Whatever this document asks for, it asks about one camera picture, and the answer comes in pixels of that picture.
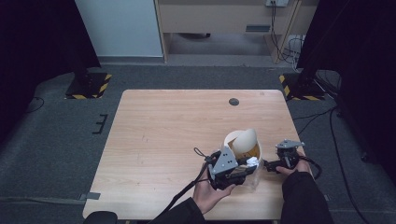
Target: black curtain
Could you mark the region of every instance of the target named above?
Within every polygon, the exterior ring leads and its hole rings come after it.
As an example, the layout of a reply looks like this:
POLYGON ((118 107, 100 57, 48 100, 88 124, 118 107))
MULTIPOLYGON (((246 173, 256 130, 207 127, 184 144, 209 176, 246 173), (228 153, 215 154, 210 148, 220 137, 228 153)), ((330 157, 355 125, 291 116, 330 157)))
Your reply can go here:
POLYGON ((363 149, 396 183, 396 2, 320 0, 298 67, 342 77, 337 99, 363 149))
POLYGON ((35 87, 75 72, 73 63, 100 67, 75 1, 0 0, 0 141, 23 115, 35 87))

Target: white cabinet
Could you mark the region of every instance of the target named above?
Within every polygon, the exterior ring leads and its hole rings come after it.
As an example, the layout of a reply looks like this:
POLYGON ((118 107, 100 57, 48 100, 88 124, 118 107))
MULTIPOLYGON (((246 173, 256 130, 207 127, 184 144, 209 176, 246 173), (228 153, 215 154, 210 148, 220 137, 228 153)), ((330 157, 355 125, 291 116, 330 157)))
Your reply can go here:
POLYGON ((149 0, 76 0, 99 59, 163 57, 156 11, 149 0))

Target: wooden table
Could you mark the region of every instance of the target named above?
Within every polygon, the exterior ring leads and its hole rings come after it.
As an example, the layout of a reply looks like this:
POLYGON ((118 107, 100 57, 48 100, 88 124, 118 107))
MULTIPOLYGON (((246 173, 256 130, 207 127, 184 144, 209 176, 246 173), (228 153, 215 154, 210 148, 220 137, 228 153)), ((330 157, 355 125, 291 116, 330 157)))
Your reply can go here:
MULTIPOLYGON (((198 175, 204 160, 194 147, 209 155, 228 133, 248 128, 268 161, 277 159, 277 143, 299 140, 281 91, 125 91, 92 183, 100 198, 87 200, 83 216, 106 210, 119 219, 153 219, 198 175)), ((252 176, 256 187, 238 186, 205 218, 280 219, 284 176, 252 176)))

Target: person's arm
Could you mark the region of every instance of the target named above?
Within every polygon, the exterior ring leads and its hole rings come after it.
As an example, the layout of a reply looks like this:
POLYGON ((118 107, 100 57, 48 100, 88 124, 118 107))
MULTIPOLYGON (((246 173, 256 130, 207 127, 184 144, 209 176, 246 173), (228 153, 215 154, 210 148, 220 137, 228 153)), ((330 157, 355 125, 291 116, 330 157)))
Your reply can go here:
POLYGON ((209 183, 207 170, 204 171, 200 182, 195 184, 192 198, 178 204, 163 215, 156 217, 149 224, 160 223, 205 223, 204 214, 209 212, 221 199, 231 194, 235 185, 225 190, 215 190, 209 183))
POLYGON ((333 224, 329 207, 310 174, 308 162, 300 160, 294 170, 283 167, 276 169, 288 175, 282 185, 285 202, 281 224, 333 224))

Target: wall outlet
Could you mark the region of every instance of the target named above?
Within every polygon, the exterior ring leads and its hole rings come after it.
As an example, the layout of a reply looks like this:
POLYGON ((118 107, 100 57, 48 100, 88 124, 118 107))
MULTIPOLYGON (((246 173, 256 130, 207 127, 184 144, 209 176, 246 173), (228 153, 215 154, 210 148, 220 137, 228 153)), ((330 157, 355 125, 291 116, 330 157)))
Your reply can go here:
POLYGON ((288 5, 289 0, 266 0, 265 5, 267 7, 272 7, 273 2, 275 2, 275 5, 277 7, 286 7, 288 5))

